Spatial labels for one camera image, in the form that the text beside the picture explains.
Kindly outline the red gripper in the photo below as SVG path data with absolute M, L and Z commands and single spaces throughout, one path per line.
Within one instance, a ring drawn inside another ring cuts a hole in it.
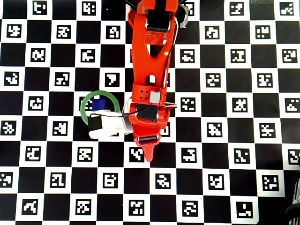
M 135 143 L 142 144 L 142 149 L 147 162 L 151 162 L 154 157 L 155 148 L 161 139 L 161 130 L 165 129 L 168 119 L 157 119 L 156 121 L 147 119 L 130 119 L 133 127 L 133 139 Z

